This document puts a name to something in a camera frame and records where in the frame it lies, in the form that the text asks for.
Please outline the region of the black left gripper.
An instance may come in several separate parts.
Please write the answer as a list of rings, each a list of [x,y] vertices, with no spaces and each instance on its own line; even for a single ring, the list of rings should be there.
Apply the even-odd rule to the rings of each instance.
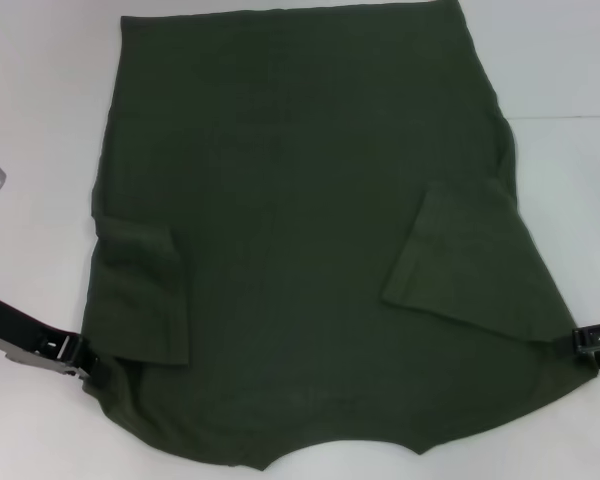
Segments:
[[[44,324],[0,300],[0,350],[15,363],[77,376],[88,394],[109,385],[109,368],[84,338]]]

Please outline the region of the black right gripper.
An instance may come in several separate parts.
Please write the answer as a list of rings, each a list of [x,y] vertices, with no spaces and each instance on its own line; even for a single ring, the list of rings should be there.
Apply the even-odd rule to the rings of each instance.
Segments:
[[[562,336],[552,342],[556,354],[575,354],[600,359],[600,324],[578,327],[573,336]]]

